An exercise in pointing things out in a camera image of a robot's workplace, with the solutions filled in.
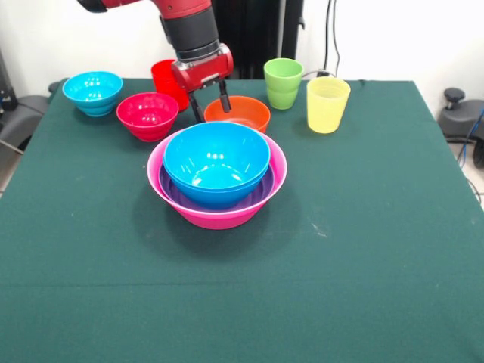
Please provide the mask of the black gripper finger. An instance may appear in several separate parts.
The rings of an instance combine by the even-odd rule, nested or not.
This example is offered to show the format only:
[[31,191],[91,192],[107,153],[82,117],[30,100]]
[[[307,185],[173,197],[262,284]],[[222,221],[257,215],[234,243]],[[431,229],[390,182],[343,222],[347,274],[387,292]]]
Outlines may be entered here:
[[202,111],[200,105],[198,104],[197,99],[194,96],[194,92],[188,92],[188,99],[190,101],[190,104],[191,104],[192,110],[194,112],[196,121],[198,123],[202,123],[203,122],[203,111]]
[[224,79],[220,79],[218,81],[219,84],[219,91],[220,91],[220,101],[222,104],[222,109],[225,113],[229,113],[231,111],[231,103],[230,98],[228,96],[227,88],[226,88],[226,81]]

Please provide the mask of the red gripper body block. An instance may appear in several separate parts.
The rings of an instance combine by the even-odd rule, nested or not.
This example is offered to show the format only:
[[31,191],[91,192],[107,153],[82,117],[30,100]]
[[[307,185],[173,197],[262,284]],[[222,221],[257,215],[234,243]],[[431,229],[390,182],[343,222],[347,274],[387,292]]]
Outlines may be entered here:
[[229,47],[221,43],[209,57],[189,62],[177,60],[171,67],[177,83],[186,92],[193,92],[229,76],[234,69],[234,60]]

